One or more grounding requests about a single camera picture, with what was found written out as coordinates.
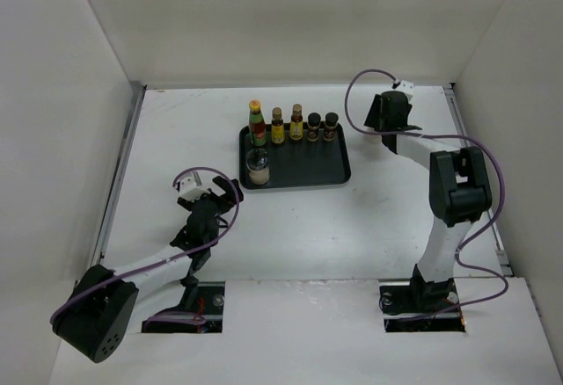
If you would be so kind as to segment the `clear jar with white powder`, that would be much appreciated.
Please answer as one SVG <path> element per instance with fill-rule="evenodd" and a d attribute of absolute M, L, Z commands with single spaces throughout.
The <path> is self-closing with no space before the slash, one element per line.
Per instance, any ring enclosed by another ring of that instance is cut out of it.
<path fill-rule="evenodd" d="M 265 149 L 251 149 L 245 155 L 245 166 L 254 185 L 264 185 L 270 179 L 269 156 Z"/>

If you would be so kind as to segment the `brown spice jar black lid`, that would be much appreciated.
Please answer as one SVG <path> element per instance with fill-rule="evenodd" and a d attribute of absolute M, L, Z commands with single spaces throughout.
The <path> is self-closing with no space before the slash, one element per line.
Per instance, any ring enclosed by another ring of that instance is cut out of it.
<path fill-rule="evenodd" d="M 307 119 L 306 138 L 309 142 L 316 142 L 319 138 L 321 116 L 319 113 L 310 113 Z"/>

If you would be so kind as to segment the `tall red green sauce bottle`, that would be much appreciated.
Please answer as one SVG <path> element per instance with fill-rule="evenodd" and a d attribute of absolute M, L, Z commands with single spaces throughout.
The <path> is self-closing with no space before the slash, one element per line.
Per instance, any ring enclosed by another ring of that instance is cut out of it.
<path fill-rule="evenodd" d="M 256 148 L 266 145 L 266 123 L 261 111 L 261 103 L 258 100 L 249 102 L 249 122 L 251 144 Z"/>

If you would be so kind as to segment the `small yellow label bottle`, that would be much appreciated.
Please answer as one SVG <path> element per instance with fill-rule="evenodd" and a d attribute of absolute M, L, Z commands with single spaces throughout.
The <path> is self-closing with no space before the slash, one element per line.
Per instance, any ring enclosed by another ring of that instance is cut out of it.
<path fill-rule="evenodd" d="M 285 128 L 282 118 L 282 109 L 275 107 L 272 110 L 271 141 L 274 146 L 281 146 L 285 142 Z"/>

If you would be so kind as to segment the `small amber sauce bottle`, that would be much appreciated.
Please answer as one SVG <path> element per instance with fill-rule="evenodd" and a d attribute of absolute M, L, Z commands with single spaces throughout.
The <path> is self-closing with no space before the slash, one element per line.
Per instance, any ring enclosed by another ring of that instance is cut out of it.
<path fill-rule="evenodd" d="M 289 139 L 293 142 L 300 142 L 303 139 L 303 108 L 300 104 L 292 106 Z"/>

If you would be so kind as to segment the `white bottle black cap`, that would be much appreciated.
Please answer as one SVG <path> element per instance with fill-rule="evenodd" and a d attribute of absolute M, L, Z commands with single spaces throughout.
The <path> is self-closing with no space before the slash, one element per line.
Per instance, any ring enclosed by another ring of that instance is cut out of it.
<path fill-rule="evenodd" d="M 376 134 L 375 132 L 371 132 L 370 134 L 365 135 L 364 140 L 368 143 L 379 145 L 382 143 L 383 136 Z"/>

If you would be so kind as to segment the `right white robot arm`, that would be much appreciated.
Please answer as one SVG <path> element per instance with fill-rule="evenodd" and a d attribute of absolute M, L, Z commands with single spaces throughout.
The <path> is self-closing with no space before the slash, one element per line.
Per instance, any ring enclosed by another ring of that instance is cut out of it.
<path fill-rule="evenodd" d="M 426 249 L 406 286 L 381 286 L 380 304 L 388 315 L 432 313 L 456 292 L 456 250 L 473 224 L 492 206 L 486 163 L 480 148 L 451 147 L 426 138 L 408 123 L 413 106 L 407 95 L 376 95 L 365 127 L 381 134 L 383 145 L 428 170 L 428 201 L 434 216 Z"/>

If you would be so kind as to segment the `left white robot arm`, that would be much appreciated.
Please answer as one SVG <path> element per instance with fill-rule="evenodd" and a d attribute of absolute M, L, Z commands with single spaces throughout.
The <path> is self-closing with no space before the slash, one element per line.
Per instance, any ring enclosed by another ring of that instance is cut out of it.
<path fill-rule="evenodd" d="M 202 285 L 196 273 L 208 262 L 211 249 L 230 231 L 244 195 L 238 181 L 220 171 L 214 184 L 202 186 L 195 170 L 172 183 L 178 204 L 188 212 L 185 225 L 160 252 L 119 268 L 90 267 L 69 299 L 51 316 L 53 333 L 94 363 L 106 360 L 124 339 L 135 305 L 163 287 L 171 306 L 141 323 L 148 333 L 218 332 L 222 327 L 224 288 Z"/>

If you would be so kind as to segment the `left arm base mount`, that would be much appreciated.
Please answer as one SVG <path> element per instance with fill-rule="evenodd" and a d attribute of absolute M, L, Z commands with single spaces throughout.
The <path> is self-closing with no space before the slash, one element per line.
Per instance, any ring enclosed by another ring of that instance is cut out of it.
<path fill-rule="evenodd" d="M 176 306 L 142 322 L 145 334 L 218 334 L 223 332 L 224 282 L 192 283 Z"/>

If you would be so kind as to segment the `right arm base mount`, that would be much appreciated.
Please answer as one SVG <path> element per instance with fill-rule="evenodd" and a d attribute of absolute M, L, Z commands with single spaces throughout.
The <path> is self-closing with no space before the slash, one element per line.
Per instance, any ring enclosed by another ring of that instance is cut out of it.
<path fill-rule="evenodd" d="M 379 292 L 388 333 L 465 332 L 461 309 L 436 314 L 458 304 L 453 279 L 435 284 L 412 277 L 407 284 L 384 283 Z"/>

